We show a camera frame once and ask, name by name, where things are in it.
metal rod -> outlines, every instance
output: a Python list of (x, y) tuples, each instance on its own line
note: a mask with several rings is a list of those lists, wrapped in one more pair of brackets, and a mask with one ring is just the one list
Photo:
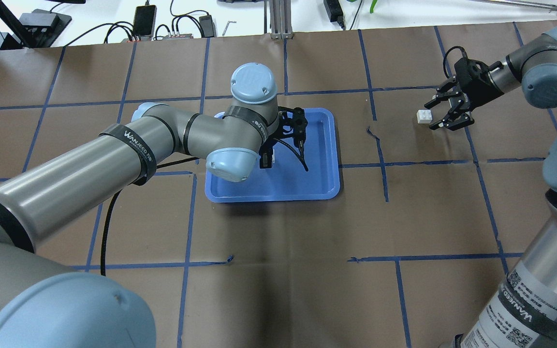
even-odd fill
[(25, 29), (23, 24), (18, 18), (7, 8), (7, 6), (0, 0), (0, 18), (4, 23), (18, 36), (23, 46), (29, 48), (36, 48), (38, 46), (33, 36)]
[(557, 11), (557, 5), (543, 4), (541, 2), (531, 2), (531, 1), (523, 1), (523, 0), (470, 0), (470, 1), (488, 2), (489, 4), (499, 4), (499, 5), (534, 7), (537, 9)]

black strap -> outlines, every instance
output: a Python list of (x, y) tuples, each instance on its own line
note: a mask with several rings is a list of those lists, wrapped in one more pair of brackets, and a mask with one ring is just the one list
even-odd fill
[(2, 203), (0, 203), (0, 226), (7, 235), (10, 237), (15, 247), (19, 247), (23, 250), (33, 253), (33, 244), (31, 244), (31, 239), (27, 231), (20, 224), (16, 216), (9, 211)]
[(135, 181), (133, 181), (133, 184), (141, 186), (152, 178), (154, 173), (156, 173), (156, 157), (152, 149), (136, 132), (134, 132), (134, 130), (116, 123), (100, 133), (100, 136), (104, 135), (119, 139), (122, 143), (130, 146), (139, 155), (141, 172)]
[(186, 123), (186, 128), (184, 130), (184, 137), (182, 139), (182, 146), (184, 147), (184, 154), (187, 154), (188, 156), (191, 155), (191, 153), (188, 152), (188, 136), (191, 133), (192, 123), (195, 121), (195, 119), (199, 115), (201, 115), (201, 113), (195, 113), (194, 115), (192, 115), (190, 117), (190, 119), (188, 119), (188, 123)]
[(498, 299), (502, 302), (502, 306), (523, 325), (538, 334), (557, 341), (557, 322), (549, 319), (522, 299), (508, 283), (508, 280), (500, 284)]
[(259, 132), (262, 144), (265, 143), (266, 140), (268, 140), (268, 122), (259, 113), (249, 108), (232, 105), (227, 108), (225, 114), (223, 115), (223, 118), (230, 116), (237, 117), (252, 125), (252, 127), (254, 127), (255, 130)]
[(177, 145), (177, 138), (175, 137), (175, 133), (173, 132), (171, 127), (164, 121), (164, 119), (161, 119), (160, 117), (156, 117), (154, 115), (143, 115), (143, 117), (155, 118), (158, 121), (162, 122), (162, 124), (169, 130), (169, 133), (171, 133), (171, 138), (173, 139), (173, 150), (171, 151), (171, 153), (175, 152), (175, 147)]

power adapter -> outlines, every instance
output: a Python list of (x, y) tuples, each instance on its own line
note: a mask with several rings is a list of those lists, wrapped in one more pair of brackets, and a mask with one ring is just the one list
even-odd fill
[(343, 17), (343, 9), (338, 0), (323, 0), (323, 6), (328, 13), (331, 22), (337, 22), (341, 29), (345, 30), (345, 20)]
[(202, 15), (199, 17), (199, 24), (201, 24), (201, 29), (203, 30), (203, 37), (215, 37), (216, 27), (214, 26), (214, 21), (211, 15)]

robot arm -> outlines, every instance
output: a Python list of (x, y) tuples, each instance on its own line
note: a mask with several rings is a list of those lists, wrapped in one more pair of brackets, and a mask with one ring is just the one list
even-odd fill
[(436, 95), (425, 104), (430, 109), (441, 101), (451, 101), (446, 116), (429, 125), (432, 130), (454, 131), (472, 125), (472, 110), (519, 86), (531, 105), (557, 107), (557, 27), (491, 66), (470, 59), (460, 46), (453, 48), (462, 51), (454, 65), (456, 74), (438, 86)]
[(226, 180), (245, 180), (279, 131), (277, 88), (257, 63), (238, 68), (231, 85), (234, 101), (222, 119), (144, 103), (132, 123), (0, 184), (0, 347), (155, 346), (141, 297), (32, 253), (126, 185), (143, 185), (173, 152), (207, 159)]

grid line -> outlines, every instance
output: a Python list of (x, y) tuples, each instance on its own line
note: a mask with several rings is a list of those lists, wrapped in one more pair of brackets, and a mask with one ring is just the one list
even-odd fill
[[(440, 36), (440, 31), (438, 29), (438, 26), (434, 26), (433, 29), (435, 30), (435, 34), (436, 37), (438, 38), (438, 44), (440, 44), (440, 52), (442, 52), (442, 57), (446, 54), (446, 49), (444, 48), (444, 42), (442, 42), (442, 37)], [(451, 67), (450, 64), (448, 62), (448, 60), (446, 60), (446, 69), (451, 72)], [(496, 245), (498, 247), (498, 257), (500, 259), (500, 262), (502, 262), (502, 269), (504, 270), (505, 275), (508, 274), (508, 265), (506, 264), (506, 258), (504, 258), (504, 247), (502, 247), (502, 241), (499, 238), (499, 233), (498, 233), (498, 225), (496, 223), (496, 219), (493, 216), (493, 209), (491, 208), (491, 201), (489, 200), (489, 194), (487, 192), (487, 187), (484, 183), (484, 177), (483, 177), (483, 173), (482, 170), (480, 168), (480, 164), (478, 163), (478, 156), (476, 153), (476, 149), (474, 148), (474, 142), (472, 141), (471, 138), (471, 134), (470, 134), (470, 128), (469, 127), (465, 127), (464, 128), (466, 130), (466, 137), (468, 139), (468, 143), (470, 144), (470, 152), (472, 154), (472, 160), (473, 163), (476, 167), (476, 172), (478, 175), (478, 182), (480, 183), (480, 189), (481, 192), (483, 193), (483, 199), (484, 199), (484, 204), (487, 208), (487, 213), (489, 215), (489, 223), (491, 223), (491, 229), (493, 231), (493, 237), (495, 238), (496, 241)]]
[(188, 271), (191, 262), (192, 227), (195, 215), (195, 198), (197, 196), (197, 175), (192, 175), (191, 208), (188, 215), (188, 239), (186, 240), (186, 257), (184, 258), (184, 276), (182, 279), (182, 295), (179, 301), (179, 322), (177, 324), (177, 348), (182, 347), (184, 334), (184, 310), (186, 309), (186, 291), (188, 289)]
[(42, 112), (40, 112), (38, 125), (36, 126), (36, 130), (33, 133), (33, 139), (31, 140), (31, 145), (29, 145), (29, 152), (27, 152), (27, 157), (25, 158), (25, 164), (23, 165), (23, 170), (22, 170), (23, 173), (27, 171), (27, 167), (29, 166), (29, 160), (31, 159), (31, 155), (33, 154), (33, 148), (35, 147), (36, 141), (38, 140), (38, 133), (40, 133), (40, 127), (42, 126), (42, 121), (44, 120), (44, 115), (46, 113), (46, 106), (48, 105), (49, 99), (51, 99), (53, 88), (55, 88), (55, 80), (57, 79), (57, 75), (59, 73), (59, 69), (61, 68), (61, 62), (64, 60), (65, 53), (66, 53), (66, 47), (63, 47), (59, 55), (57, 68), (55, 68), (55, 73), (53, 74), (53, 79), (51, 80), (51, 86), (48, 89), (48, 93), (46, 94), (46, 99), (44, 100), (44, 104), (42, 105)]
[(132, 44), (132, 54), (130, 55), (130, 63), (128, 64), (128, 72), (126, 73), (126, 83), (124, 83), (124, 92), (122, 92), (122, 99), (119, 102), (119, 112), (117, 112), (117, 123), (122, 121), (122, 112), (124, 111), (124, 104), (126, 103), (126, 93), (128, 93), (128, 83), (130, 82), (130, 75), (132, 73), (132, 64), (134, 63), (134, 54), (137, 52), (137, 42)]
[(398, 301), (401, 306), (401, 317), (403, 318), (403, 330), (405, 333), (405, 346), (411, 348), (410, 324), (407, 319), (407, 308), (405, 307), (405, 293), (403, 291), (403, 277), (401, 276), (401, 265), (395, 260), (396, 286), (398, 287)]
[[(369, 62), (366, 58), (366, 48), (365, 48), (365, 40), (362, 37), (362, 30), (358, 29), (358, 40), (360, 41), (360, 49), (362, 50), (362, 58), (365, 65), (365, 73), (366, 73), (366, 83), (368, 86), (369, 91), (369, 101), (371, 102), (371, 115), (373, 117), (373, 121), (378, 120), (378, 115), (375, 110), (375, 100), (373, 99), (373, 88), (371, 86), (371, 74), (369, 71)], [(380, 158), (380, 169), (382, 172), (382, 185), (384, 187), (384, 199), (388, 202), (388, 180), (386, 178), (386, 166), (384, 161), (384, 153), (382, 152), (382, 145), (380, 143), (380, 137), (376, 136), (371, 132), (370, 128), (366, 129), (367, 134), (375, 138), (375, 143), (377, 145), (378, 150), (378, 157)]]
[(205, 58), (203, 61), (203, 77), (201, 77), (201, 102), (199, 103), (199, 113), (203, 113), (205, 101), (205, 82), (207, 81), (207, 62), (210, 57), (210, 38), (205, 42)]
[(90, 265), (91, 265), (91, 258), (93, 258), (93, 249), (95, 247), (96, 237), (98, 235), (98, 227), (100, 225), (100, 218), (102, 216), (102, 206), (103, 206), (103, 203), (100, 203), (98, 205), (98, 211), (96, 212), (96, 219), (94, 220), (94, 223), (93, 223), (93, 231), (91, 232), (91, 241), (89, 243), (89, 251), (87, 251), (87, 260), (86, 260), (86, 264), (85, 264), (85, 267), (84, 267), (84, 270), (86, 272), (89, 272)]

